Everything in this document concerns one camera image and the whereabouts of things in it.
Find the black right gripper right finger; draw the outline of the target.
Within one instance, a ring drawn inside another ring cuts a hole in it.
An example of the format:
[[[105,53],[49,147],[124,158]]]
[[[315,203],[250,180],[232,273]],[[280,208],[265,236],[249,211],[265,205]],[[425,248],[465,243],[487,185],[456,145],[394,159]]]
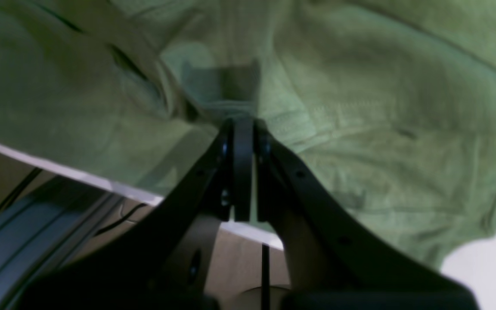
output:
[[[282,310],[477,310],[465,286],[417,263],[352,218],[309,168],[254,122],[258,218],[282,241]]]

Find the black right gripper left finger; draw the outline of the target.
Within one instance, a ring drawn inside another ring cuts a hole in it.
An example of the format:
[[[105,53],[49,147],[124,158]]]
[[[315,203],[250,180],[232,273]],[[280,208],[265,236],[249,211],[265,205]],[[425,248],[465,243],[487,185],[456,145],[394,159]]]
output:
[[[218,310],[204,294],[215,237],[250,218],[254,119],[224,122],[187,175],[140,223],[29,285],[19,310]]]

